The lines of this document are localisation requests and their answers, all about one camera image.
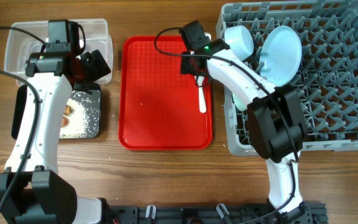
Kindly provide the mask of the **brown food scrap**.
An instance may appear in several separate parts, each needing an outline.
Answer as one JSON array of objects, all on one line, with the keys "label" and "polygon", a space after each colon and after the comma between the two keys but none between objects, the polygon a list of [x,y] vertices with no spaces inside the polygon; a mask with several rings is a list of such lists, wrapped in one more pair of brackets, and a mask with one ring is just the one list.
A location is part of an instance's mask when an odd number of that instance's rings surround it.
[{"label": "brown food scrap", "polygon": [[65,116],[71,116],[71,115],[73,114],[73,112],[74,112],[74,109],[73,109],[71,106],[66,105],[63,114],[64,114]]}]

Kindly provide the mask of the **orange carrot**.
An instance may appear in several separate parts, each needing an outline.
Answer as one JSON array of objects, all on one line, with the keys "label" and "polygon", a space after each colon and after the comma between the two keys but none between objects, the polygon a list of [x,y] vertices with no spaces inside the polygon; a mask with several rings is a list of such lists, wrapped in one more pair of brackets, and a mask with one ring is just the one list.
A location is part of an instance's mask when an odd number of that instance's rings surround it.
[{"label": "orange carrot", "polygon": [[69,122],[70,121],[69,121],[69,119],[67,117],[63,117],[61,127],[64,128],[64,127],[68,126]]}]

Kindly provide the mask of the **green bowl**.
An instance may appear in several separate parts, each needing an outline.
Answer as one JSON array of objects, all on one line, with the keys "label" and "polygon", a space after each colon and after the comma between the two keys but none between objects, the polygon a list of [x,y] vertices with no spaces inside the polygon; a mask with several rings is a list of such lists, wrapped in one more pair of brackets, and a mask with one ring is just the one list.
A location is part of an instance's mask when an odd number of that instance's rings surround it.
[{"label": "green bowl", "polygon": [[243,102],[235,94],[232,94],[232,99],[233,99],[233,102],[234,102],[236,108],[239,111],[247,110],[247,106],[245,104],[243,104]]}]

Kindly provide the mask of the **white bowl with rice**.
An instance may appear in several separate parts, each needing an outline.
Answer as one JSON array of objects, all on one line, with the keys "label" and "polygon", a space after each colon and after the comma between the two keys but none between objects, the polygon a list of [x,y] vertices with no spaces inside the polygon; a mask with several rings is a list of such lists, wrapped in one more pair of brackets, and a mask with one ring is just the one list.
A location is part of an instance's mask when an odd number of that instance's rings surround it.
[{"label": "white bowl with rice", "polygon": [[254,52],[254,41],[244,26],[227,28],[224,31],[224,41],[241,61],[249,58]]}]

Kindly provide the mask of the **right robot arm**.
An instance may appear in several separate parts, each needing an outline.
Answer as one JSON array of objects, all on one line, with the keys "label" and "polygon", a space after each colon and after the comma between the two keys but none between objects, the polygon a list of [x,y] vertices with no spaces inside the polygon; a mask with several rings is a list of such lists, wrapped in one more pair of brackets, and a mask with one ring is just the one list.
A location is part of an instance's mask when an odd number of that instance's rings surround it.
[{"label": "right robot arm", "polygon": [[244,64],[254,49],[244,26],[227,28],[224,37],[214,41],[199,21],[184,25],[179,33],[186,47],[181,54],[182,73],[219,81],[246,107],[251,143],[267,164],[272,213],[282,222],[294,220],[305,211],[298,160],[306,124],[296,90],[266,80]]}]

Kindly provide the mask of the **white plastic spoon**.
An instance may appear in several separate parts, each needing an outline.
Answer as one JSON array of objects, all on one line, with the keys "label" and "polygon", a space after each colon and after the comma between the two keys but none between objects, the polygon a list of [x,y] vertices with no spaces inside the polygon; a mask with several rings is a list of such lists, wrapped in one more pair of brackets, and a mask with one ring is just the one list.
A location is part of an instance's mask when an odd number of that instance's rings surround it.
[{"label": "white plastic spoon", "polygon": [[198,87],[199,110],[201,113],[205,113],[206,112],[206,102],[205,102],[205,97],[204,97],[204,92],[203,92],[204,77],[202,77],[202,76],[195,77],[195,80],[196,80],[196,85]]}]

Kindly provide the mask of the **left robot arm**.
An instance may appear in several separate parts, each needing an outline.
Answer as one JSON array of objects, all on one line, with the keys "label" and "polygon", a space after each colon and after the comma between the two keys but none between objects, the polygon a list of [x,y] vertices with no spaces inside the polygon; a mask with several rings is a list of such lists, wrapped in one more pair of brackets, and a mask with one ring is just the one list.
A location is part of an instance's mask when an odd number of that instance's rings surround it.
[{"label": "left robot arm", "polygon": [[117,223],[104,198],[86,198],[58,175],[63,112],[73,91],[92,95],[110,68],[101,52],[85,50],[83,27],[48,22],[48,41],[25,63],[25,106],[16,145],[0,173],[0,217],[8,223]]}]

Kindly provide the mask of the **light blue plate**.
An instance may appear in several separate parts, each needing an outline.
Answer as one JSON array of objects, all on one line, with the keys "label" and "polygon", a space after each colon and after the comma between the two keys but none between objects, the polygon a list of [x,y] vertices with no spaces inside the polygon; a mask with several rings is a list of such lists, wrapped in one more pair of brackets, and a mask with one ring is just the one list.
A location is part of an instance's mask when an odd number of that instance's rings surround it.
[{"label": "light blue plate", "polygon": [[298,34],[288,26],[275,28],[264,41],[259,62],[260,76],[276,86],[283,86],[296,75],[302,46]]}]

